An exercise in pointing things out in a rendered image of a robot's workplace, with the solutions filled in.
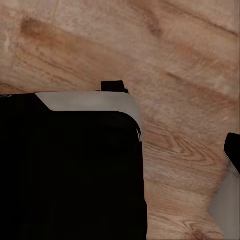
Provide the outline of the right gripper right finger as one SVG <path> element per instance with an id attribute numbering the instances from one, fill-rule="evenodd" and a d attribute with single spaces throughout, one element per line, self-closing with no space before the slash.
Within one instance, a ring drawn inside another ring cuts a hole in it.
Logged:
<path id="1" fill-rule="evenodd" d="M 240 135 L 235 133 L 228 133 L 224 151 L 230 158 L 231 163 L 237 168 L 240 173 Z"/>

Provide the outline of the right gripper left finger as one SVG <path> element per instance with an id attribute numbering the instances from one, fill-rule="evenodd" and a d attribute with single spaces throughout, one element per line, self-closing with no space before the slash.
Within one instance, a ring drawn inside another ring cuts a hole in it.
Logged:
<path id="1" fill-rule="evenodd" d="M 26 144 L 22 133 L 0 138 L 0 193 L 25 153 Z"/>

